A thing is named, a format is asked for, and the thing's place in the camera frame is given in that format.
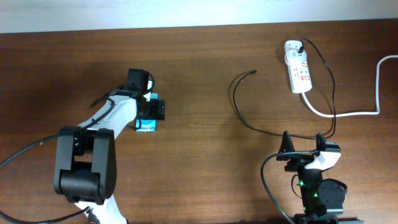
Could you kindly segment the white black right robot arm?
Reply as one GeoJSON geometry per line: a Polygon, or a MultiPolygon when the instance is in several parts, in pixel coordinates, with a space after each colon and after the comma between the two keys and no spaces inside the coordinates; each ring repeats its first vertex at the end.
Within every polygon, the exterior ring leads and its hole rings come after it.
{"type": "Polygon", "coordinates": [[[295,172],[303,205],[303,213],[294,215],[293,222],[304,223],[363,223],[358,218],[339,218],[348,191],[345,183],[323,178],[323,172],[331,169],[341,157],[341,149],[335,142],[316,135],[316,148],[310,152],[295,150],[288,131],[282,135],[278,161],[285,161],[286,172],[295,172]]]}

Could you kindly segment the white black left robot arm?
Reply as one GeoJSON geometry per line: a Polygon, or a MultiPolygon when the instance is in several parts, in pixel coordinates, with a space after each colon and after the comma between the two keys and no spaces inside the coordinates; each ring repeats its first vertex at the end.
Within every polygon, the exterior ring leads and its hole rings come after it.
{"type": "Polygon", "coordinates": [[[53,186],[82,209],[90,223],[127,223],[114,197],[115,141],[129,123],[139,132],[155,131],[156,122],[165,118],[165,101],[148,93],[141,99],[108,96],[104,102],[87,121],[60,130],[53,186]]]}

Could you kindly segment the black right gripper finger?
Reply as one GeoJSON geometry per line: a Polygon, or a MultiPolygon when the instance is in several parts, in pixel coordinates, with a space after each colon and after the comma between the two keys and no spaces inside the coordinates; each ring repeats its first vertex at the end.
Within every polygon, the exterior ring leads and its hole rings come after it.
{"type": "Polygon", "coordinates": [[[332,151],[335,149],[333,142],[328,142],[322,133],[316,135],[316,149],[318,151],[332,151]]]}
{"type": "Polygon", "coordinates": [[[292,142],[291,135],[288,131],[284,131],[282,135],[282,142],[280,145],[280,152],[295,152],[294,144],[292,142]]]}

